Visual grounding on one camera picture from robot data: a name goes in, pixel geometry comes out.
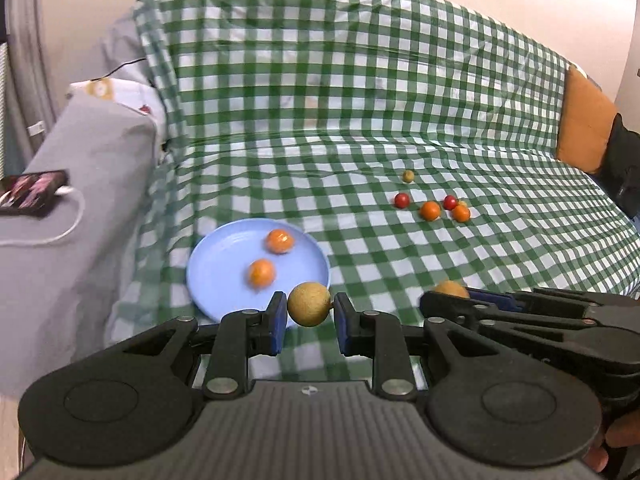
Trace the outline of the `person's right hand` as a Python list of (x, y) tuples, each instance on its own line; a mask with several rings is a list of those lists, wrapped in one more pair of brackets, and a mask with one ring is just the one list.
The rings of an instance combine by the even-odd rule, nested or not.
[(585, 464), (595, 472), (602, 472), (608, 464), (608, 451), (603, 447), (606, 443), (610, 448), (628, 448), (636, 446), (640, 440), (640, 414), (634, 411), (617, 419), (608, 427), (604, 436), (597, 438), (594, 445), (584, 457)]

